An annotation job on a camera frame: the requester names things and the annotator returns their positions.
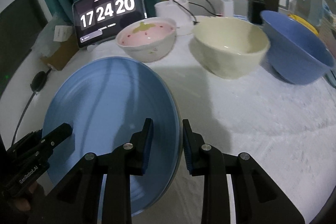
blue plate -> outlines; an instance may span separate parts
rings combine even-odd
[[[128,142],[146,118],[153,119],[154,136],[146,174],[131,176],[132,215],[152,205],[174,175],[181,154],[176,105],[158,75],[130,58],[99,59],[75,72],[57,91],[44,119],[43,136],[63,122],[73,126],[72,136],[49,159],[53,184],[84,154],[110,153]]]

table surface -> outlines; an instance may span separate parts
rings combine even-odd
[[[53,71],[23,118],[17,140],[38,130],[61,84],[86,63],[126,56],[114,41],[93,51],[80,50],[62,71]],[[285,192],[309,223],[336,184],[336,90],[321,78],[307,86],[285,83],[267,61],[237,80],[221,79],[206,70],[191,35],[178,37],[172,52],[146,63],[166,82],[194,132],[223,153],[247,152]],[[32,52],[0,99],[0,132],[10,146],[17,121],[28,101],[29,84],[46,67]],[[45,174],[41,183],[52,188]],[[230,199],[233,201],[231,185]],[[177,175],[165,195],[133,223],[200,223],[203,177],[191,177],[182,156]],[[235,223],[231,204],[231,223]]]

clock display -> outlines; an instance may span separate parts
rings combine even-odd
[[[143,0],[79,0],[73,4],[79,47],[115,37],[126,26],[146,18]]]

cardboard box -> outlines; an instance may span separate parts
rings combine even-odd
[[[76,35],[73,33],[67,41],[61,42],[61,46],[52,56],[41,57],[41,60],[53,70],[62,70],[78,50]]]

silver bolt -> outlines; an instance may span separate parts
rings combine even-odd
[[[241,153],[240,154],[240,157],[243,159],[243,160],[248,160],[250,158],[250,155],[248,153]]]
[[[123,145],[123,148],[124,148],[125,150],[130,150],[130,149],[133,148],[133,144],[131,144],[131,143],[125,143],[125,144]]]
[[[201,148],[202,148],[204,151],[209,151],[209,150],[211,150],[211,145],[209,145],[209,144],[203,144],[203,145],[201,146]]]
[[[84,157],[86,160],[93,160],[95,155],[93,153],[87,153]]]

